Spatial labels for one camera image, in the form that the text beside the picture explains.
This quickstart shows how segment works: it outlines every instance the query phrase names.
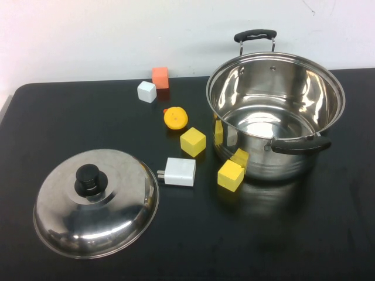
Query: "white wall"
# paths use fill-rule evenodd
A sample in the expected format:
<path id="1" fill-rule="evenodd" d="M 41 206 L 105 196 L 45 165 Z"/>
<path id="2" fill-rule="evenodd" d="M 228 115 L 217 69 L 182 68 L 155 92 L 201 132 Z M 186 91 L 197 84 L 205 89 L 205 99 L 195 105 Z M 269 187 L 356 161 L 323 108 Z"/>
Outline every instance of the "white wall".
<path id="1" fill-rule="evenodd" d="M 275 29 L 276 51 L 375 67 L 374 0 L 0 0 L 0 95 L 47 81 L 207 76 L 235 33 Z M 268 40 L 245 52 L 269 50 Z"/>

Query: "white cube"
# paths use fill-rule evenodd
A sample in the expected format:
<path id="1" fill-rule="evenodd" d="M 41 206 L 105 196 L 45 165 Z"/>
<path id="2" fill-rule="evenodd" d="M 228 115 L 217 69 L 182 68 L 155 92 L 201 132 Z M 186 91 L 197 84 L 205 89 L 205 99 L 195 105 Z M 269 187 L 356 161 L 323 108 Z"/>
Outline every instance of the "white cube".
<path id="1" fill-rule="evenodd" d="M 166 161 L 164 182 L 177 186 L 193 186 L 195 178 L 195 159 L 169 157 Z"/>
<path id="2" fill-rule="evenodd" d="M 156 98 L 156 86 L 150 82 L 142 81 L 137 91 L 141 101 L 152 103 Z"/>

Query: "pot rim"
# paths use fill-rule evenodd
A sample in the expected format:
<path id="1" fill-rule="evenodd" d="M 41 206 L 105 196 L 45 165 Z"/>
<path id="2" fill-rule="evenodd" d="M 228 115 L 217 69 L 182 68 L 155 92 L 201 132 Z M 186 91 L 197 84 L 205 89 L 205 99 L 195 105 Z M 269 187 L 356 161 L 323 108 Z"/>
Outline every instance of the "pot rim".
<path id="1" fill-rule="evenodd" d="M 231 60 L 226 61 L 221 66 L 219 66 L 217 69 L 215 69 L 213 74 L 208 79 L 207 85 L 206 85 L 206 98 L 207 98 L 207 101 L 210 105 L 211 110 L 216 114 L 216 116 L 222 122 L 224 122 L 228 126 L 234 128 L 235 130 L 240 131 L 241 133 L 243 133 L 245 135 L 253 136 L 255 138 L 260 138 L 260 139 L 267 139 L 267 140 L 273 139 L 273 138 L 268 138 L 268 137 L 263 137 L 263 136 L 258 136 L 258 135 L 252 134 L 252 133 L 248 133 L 248 132 L 246 132 L 242 129 L 238 129 L 236 126 L 228 123 L 213 108 L 213 105 L 212 105 L 211 100 L 210 100 L 210 89 L 214 85 L 216 79 L 220 76 L 220 74 L 222 72 L 224 72 L 228 68 L 233 67 L 235 65 L 238 65 L 238 64 L 241 64 L 241 63 L 249 63 L 251 61 L 261 60 L 261 59 L 264 59 L 264 58 L 268 58 L 268 59 L 271 59 L 271 60 L 281 60 L 281 61 L 285 61 L 285 62 L 288 62 L 288 63 L 295 63 L 295 64 L 298 64 L 300 66 L 304 66 L 306 68 L 309 68 L 309 69 L 313 70 L 314 72 L 316 72 L 317 74 L 319 74 L 320 77 L 322 77 L 325 81 L 327 81 L 332 86 L 332 88 L 335 91 L 337 100 L 338 100 L 337 107 L 339 109 L 336 111 L 335 116 L 332 118 L 332 120 L 324 128 L 322 128 L 321 130 L 318 131 L 319 133 L 321 133 L 321 132 L 327 130 L 328 128 L 330 128 L 341 117 L 341 115 L 343 114 L 343 111 L 345 109 L 345 103 L 346 103 L 345 93 L 344 93 L 344 90 L 343 90 L 339 80 L 337 80 L 337 78 L 329 70 L 327 70 L 326 68 L 324 68 L 320 64 L 315 63 L 312 60 L 306 59 L 304 57 L 296 56 L 294 54 L 280 53 L 280 52 L 257 52 L 257 53 L 249 53 L 249 54 L 244 54 L 242 56 L 237 56 L 237 57 L 234 57 Z M 306 135 L 306 136 L 299 136 L 299 137 L 296 137 L 296 138 L 279 138 L 279 139 L 285 140 L 285 141 L 297 141 L 297 140 L 300 140 L 300 139 L 305 139 L 306 137 L 314 136 L 314 134 L 315 133 L 310 134 L 310 135 Z"/>

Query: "white power adapter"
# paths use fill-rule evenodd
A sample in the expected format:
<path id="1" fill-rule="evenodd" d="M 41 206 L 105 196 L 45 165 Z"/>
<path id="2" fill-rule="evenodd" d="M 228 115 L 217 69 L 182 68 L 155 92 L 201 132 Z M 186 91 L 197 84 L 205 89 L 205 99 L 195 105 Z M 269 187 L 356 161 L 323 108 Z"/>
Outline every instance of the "white power adapter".
<path id="1" fill-rule="evenodd" d="M 195 178 L 195 159 L 169 157 L 165 171 L 157 171 L 158 178 L 164 179 L 165 184 L 176 186 L 193 186 Z"/>

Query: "yellow lemon toy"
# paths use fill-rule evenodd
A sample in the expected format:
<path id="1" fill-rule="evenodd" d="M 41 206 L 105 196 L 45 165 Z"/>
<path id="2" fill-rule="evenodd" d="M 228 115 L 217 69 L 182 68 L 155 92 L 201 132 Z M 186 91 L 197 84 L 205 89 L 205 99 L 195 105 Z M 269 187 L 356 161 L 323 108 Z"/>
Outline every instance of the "yellow lemon toy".
<path id="1" fill-rule="evenodd" d="M 170 107 L 164 110 L 164 122 L 169 129 L 180 130 L 188 124 L 188 115 L 181 107 Z"/>

